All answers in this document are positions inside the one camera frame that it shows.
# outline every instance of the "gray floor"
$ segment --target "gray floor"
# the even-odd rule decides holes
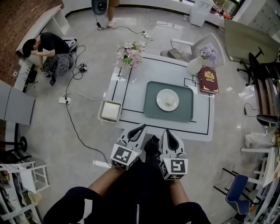
[[[147,53],[159,55],[160,51],[170,49],[170,38],[195,42],[210,32],[224,46],[224,34],[221,30],[207,24],[201,28],[191,25],[177,14],[159,10],[117,8],[115,15],[118,18],[117,25],[129,26],[137,32],[156,23],[149,19],[164,19],[169,22],[168,25],[152,26],[146,30],[154,38],[146,47]],[[87,47],[78,63],[86,60],[88,68],[81,80],[71,82],[68,91],[78,91],[90,98],[100,99],[110,82],[113,64],[116,62],[117,44],[138,40],[140,35],[126,28],[97,31],[91,10],[74,13],[67,19],[71,26],[67,36],[78,38],[79,44]],[[106,26],[105,15],[98,19]],[[255,118],[244,115],[246,102],[257,108],[256,95],[253,86],[245,87],[247,76],[238,73],[238,67],[239,63],[230,62],[226,57],[226,64],[216,69],[220,93],[215,96],[213,140],[184,141],[189,157],[189,173],[182,179],[182,183],[189,198],[202,206],[213,224],[222,223],[235,214],[226,203],[224,195],[213,189],[213,185],[230,187],[233,178],[222,172],[222,167],[253,177],[252,171],[258,166],[258,157],[262,156],[240,152],[240,148],[245,146],[244,135],[263,132],[263,129]],[[88,186],[106,170],[95,165],[96,161],[104,161],[104,158],[79,142],[65,105],[56,100],[65,92],[71,72],[58,78],[53,87],[43,74],[38,75],[38,83],[34,85],[36,90],[28,90],[29,95],[36,97],[32,123],[30,126],[20,125],[20,134],[28,139],[28,152],[48,165],[51,187],[42,192],[44,198],[38,206],[42,216],[68,189]],[[122,130],[100,124],[97,119],[100,101],[90,101],[78,94],[69,96],[72,98],[69,111],[81,139],[109,157]],[[249,115],[256,114],[250,107],[247,110]]]

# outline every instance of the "foot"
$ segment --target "foot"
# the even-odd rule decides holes
[[[108,22],[108,27],[112,27],[117,22],[116,18],[113,18],[111,21]]]
[[[159,164],[161,162],[161,159],[159,157],[161,155],[161,152],[158,150],[158,142],[159,139],[155,135],[153,135],[144,147],[144,150],[146,151],[145,163],[154,166],[156,169],[159,169]]]
[[[144,147],[144,150],[146,152],[146,157],[153,156],[158,152],[158,149],[159,149],[158,142],[159,142],[159,139],[155,135],[153,135],[151,137],[151,139],[147,141],[147,143]]]

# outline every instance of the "person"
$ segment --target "person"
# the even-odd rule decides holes
[[[111,167],[88,188],[70,189],[43,223],[210,224],[201,206],[189,201],[180,180],[163,179],[158,141],[153,136],[145,145],[145,163],[138,159],[128,171]]]
[[[44,72],[53,72],[53,76],[63,76],[73,65],[70,48],[59,36],[46,32],[37,38],[26,41],[22,47],[23,55],[39,56],[40,69]]]
[[[119,0],[109,0],[108,4],[108,27],[112,27],[116,22],[117,19],[114,18],[115,7],[119,5]]]

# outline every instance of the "black hair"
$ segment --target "black hair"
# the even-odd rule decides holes
[[[33,51],[33,45],[36,43],[36,39],[30,39],[24,43],[22,47],[22,52],[24,57],[28,58],[30,56],[31,51]]]

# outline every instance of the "window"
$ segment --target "window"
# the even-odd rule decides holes
[[[223,8],[229,16],[235,16],[241,5],[245,0],[225,0],[220,9]]]
[[[244,3],[245,0],[213,0],[218,6],[219,10],[224,10],[227,15],[233,17]]]

